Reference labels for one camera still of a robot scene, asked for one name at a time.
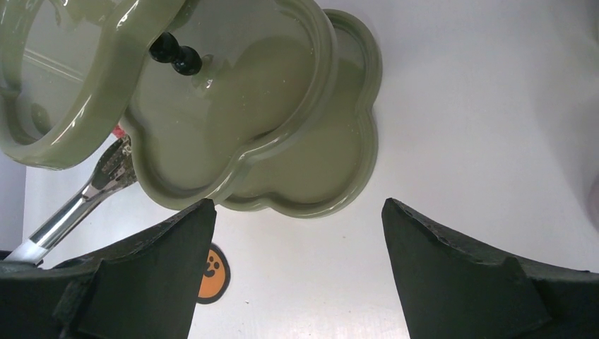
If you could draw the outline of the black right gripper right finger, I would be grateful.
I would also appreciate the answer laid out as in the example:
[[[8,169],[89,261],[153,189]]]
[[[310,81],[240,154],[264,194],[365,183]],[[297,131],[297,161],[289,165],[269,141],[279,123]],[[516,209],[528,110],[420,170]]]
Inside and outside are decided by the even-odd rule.
[[[598,274],[490,246],[388,198],[384,238],[411,338],[597,338]]]

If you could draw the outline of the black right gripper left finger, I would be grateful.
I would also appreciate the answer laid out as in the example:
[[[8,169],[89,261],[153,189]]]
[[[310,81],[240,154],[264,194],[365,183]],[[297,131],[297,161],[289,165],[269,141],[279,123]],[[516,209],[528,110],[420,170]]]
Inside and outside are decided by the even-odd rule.
[[[203,199],[53,268],[1,252],[2,338],[186,338],[215,229]]]

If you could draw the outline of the silver serving tongs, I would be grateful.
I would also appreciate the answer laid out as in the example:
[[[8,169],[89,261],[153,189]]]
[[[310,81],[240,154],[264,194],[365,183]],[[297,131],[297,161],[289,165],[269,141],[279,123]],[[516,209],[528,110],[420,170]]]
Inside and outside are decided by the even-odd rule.
[[[89,180],[5,260],[38,265],[43,258],[112,194],[137,182],[131,139],[119,138],[101,155]]]

